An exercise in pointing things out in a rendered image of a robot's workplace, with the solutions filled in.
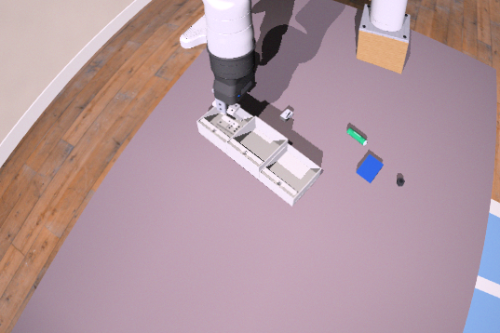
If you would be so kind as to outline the green battery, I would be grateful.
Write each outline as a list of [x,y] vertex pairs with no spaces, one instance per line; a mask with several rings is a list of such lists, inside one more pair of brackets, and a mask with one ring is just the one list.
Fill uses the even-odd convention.
[[363,138],[361,135],[359,135],[355,130],[353,130],[351,127],[347,130],[346,132],[349,134],[351,137],[353,137],[355,140],[360,142],[363,146],[367,144],[367,140]]

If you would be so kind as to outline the white domino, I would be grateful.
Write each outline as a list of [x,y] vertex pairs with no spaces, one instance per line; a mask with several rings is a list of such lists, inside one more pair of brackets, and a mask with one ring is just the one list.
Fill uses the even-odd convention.
[[232,135],[235,135],[239,131],[239,129],[242,128],[240,124],[225,115],[217,122],[217,125],[225,129]]
[[[212,105],[216,107],[216,101],[214,101],[212,103]],[[239,108],[240,108],[239,104],[235,104],[235,105],[228,105],[227,104],[227,113],[234,115]]]

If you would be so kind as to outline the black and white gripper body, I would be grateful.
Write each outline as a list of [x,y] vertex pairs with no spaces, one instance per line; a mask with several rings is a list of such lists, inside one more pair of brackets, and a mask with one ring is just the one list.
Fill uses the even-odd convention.
[[181,35],[180,42],[184,48],[207,43],[217,100],[235,105],[255,84],[256,40],[252,22],[237,33],[215,33],[208,28],[204,15]]

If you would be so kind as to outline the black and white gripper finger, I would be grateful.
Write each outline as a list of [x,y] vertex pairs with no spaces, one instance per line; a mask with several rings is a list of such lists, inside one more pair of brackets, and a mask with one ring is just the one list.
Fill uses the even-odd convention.
[[216,98],[215,98],[215,101],[216,101],[217,110],[222,112],[222,113],[227,113],[227,104],[225,104],[224,102],[222,102],[220,100],[217,100]]

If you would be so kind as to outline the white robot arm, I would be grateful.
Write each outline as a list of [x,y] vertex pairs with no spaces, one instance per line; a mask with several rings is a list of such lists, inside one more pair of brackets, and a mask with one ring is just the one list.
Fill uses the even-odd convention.
[[[251,0],[202,0],[206,23],[215,33],[237,33],[252,22]],[[394,32],[403,26],[408,0],[371,0],[370,22]]]

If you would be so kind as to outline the white three-compartment bin rack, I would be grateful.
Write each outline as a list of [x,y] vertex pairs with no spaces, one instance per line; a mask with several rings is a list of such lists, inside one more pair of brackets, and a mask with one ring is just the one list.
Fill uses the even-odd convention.
[[[234,136],[217,125],[224,115],[243,126]],[[319,178],[319,166],[290,146],[287,138],[242,108],[231,115],[213,107],[197,120],[197,126],[200,134],[291,206]]]

